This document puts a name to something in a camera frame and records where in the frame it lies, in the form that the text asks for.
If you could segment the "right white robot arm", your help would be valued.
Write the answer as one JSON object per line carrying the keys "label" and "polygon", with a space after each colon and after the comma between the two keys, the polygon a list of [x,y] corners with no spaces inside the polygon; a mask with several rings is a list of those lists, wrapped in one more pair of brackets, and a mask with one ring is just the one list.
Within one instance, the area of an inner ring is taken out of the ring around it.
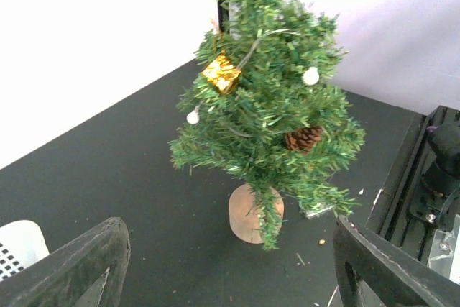
{"label": "right white robot arm", "polygon": [[421,175],[409,214],[434,228],[450,232],[459,200],[459,122],[427,127],[434,161]]}

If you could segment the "white plastic basket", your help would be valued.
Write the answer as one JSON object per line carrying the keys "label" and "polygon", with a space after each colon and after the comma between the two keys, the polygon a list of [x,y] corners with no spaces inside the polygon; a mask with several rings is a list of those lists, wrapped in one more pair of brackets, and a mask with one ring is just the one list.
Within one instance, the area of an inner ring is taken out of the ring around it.
{"label": "white plastic basket", "polygon": [[38,224],[30,220],[13,221],[1,231],[1,281],[39,262],[50,254]]}

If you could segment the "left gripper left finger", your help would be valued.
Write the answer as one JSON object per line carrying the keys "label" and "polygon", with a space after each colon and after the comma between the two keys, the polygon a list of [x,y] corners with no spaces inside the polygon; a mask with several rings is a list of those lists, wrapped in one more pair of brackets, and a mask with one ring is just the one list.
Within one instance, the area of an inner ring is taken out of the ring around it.
{"label": "left gripper left finger", "polygon": [[2,306],[118,306],[129,230],[112,217],[1,283]]}

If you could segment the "gold foil gift box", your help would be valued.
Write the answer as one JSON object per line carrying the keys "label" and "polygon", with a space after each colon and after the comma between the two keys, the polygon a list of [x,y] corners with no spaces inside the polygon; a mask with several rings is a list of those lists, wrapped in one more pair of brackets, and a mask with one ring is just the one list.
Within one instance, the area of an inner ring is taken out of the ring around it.
{"label": "gold foil gift box", "polygon": [[241,68],[233,65],[225,54],[221,53],[201,73],[220,94],[228,94],[237,84]]}

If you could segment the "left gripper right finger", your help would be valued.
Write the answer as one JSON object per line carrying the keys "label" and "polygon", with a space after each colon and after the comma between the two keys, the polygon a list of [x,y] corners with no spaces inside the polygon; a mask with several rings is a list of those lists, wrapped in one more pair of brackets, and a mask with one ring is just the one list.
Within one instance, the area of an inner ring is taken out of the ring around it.
{"label": "left gripper right finger", "polygon": [[343,306],[366,306],[361,282],[385,306],[459,305],[459,285],[343,215],[336,219],[333,255]]}

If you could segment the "small green christmas tree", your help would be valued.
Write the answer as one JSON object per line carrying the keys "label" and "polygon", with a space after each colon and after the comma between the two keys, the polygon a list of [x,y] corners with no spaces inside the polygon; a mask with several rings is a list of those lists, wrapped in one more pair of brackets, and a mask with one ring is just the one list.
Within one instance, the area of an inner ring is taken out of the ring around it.
{"label": "small green christmas tree", "polygon": [[[220,94],[200,71],[180,97],[186,119],[170,142],[173,166],[219,169],[253,191],[274,188],[349,215],[355,201],[331,178],[355,160],[365,131],[345,91],[331,83],[344,57],[337,18],[298,0],[218,2],[229,17],[205,33],[196,57],[203,71],[223,53],[241,74]],[[308,154],[287,148],[286,133],[314,126],[323,134]]]}

